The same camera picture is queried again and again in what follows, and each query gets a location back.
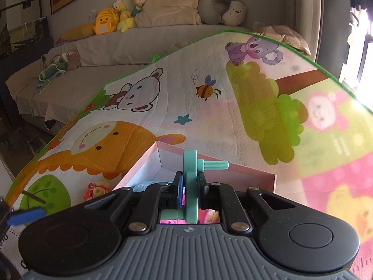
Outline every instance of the blue clip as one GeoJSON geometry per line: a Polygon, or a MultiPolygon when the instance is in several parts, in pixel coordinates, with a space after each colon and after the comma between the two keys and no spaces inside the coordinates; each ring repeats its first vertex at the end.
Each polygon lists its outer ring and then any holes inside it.
{"type": "Polygon", "coordinates": [[[18,226],[21,224],[31,223],[36,220],[45,217],[45,210],[38,207],[29,210],[18,210],[10,215],[8,220],[6,220],[7,226],[18,226]]]}
{"type": "Polygon", "coordinates": [[[180,175],[178,186],[178,208],[183,207],[183,194],[184,194],[184,176],[180,175]]]}

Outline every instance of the cartoon tree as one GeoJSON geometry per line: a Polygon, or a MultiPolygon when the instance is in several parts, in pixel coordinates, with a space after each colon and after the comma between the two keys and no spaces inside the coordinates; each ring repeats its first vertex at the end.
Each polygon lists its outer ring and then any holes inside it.
{"type": "Polygon", "coordinates": [[[242,122],[247,135],[259,142],[264,160],[275,165],[278,160],[290,162],[294,146],[307,118],[307,109],[301,101],[288,94],[279,95],[279,86],[260,72],[256,62],[226,65],[235,93],[242,122]]]}
{"type": "Polygon", "coordinates": [[[48,216],[71,207],[70,195],[67,189],[53,175],[42,176],[31,184],[27,191],[23,191],[22,194],[20,209],[41,207],[48,216]]]}
{"type": "Polygon", "coordinates": [[[293,74],[276,80],[279,87],[279,95],[291,95],[294,92],[300,91],[308,86],[326,80],[328,77],[319,71],[311,70],[309,72],[293,74]]]}

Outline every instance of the yellow duck plush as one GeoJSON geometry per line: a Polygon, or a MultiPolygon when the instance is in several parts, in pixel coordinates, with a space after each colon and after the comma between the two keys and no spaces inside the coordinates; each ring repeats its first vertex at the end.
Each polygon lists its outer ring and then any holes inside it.
{"type": "Polygon", "coordinates": [[[373,199],[368,196],[353,198],[346,184],[331,193],[326,213],[349,223],[361,243],[373,237],[373,199]]]}
{"type": "Polygon", "coordinates": [[[127,10],[126,5],[121,1],[117,0],[114,4],[114,12],[121,13],[119,15],[119,21],[123,21],[131,16],[131,12],[127,10]]]}
{"type": "Polygon", "coordinates": [[[115,31],[118,22],[119,17],[114,12],[114,9],[105,8],[98,13],[96,17],[96,23],[92,27],[92,29],[94,30],[96,36],[105,35],[107,33],[115,31]]]}
{"type": "Polygon", "coordinates": [[[135,18],[127,18],[123,21],[120,21],[117,25],[117,31],[125,32],[127,29],[135,27],[135,18]]]}

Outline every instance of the gray gripper base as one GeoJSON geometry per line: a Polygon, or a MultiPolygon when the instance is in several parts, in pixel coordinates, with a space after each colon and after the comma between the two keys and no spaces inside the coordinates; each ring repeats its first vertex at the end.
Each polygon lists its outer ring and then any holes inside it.
{"type": "MultiPolygon", "coordinates": [[[[66,279],[30,271],[27,280],[66,279]]],[[[302,276],[268,262],[251,239],[226,233],[220,224],[157,225],[143,236],[127,239],[102,266],[76,280],[356,280],[347,270],[302,276]]]]}

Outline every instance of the cartoon play mat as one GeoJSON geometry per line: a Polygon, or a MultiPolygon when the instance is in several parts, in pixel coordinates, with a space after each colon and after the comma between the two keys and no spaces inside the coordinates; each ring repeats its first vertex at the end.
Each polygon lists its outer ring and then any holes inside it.
{"type": "Polygon", "coordinates": [[[53,214],[113,188],[154,143],[277,174],[276,192],[349,222],[373,273],[373,116],[327,71],[225,31],[108,83],[18,175],[7,200],[53,214]]]}

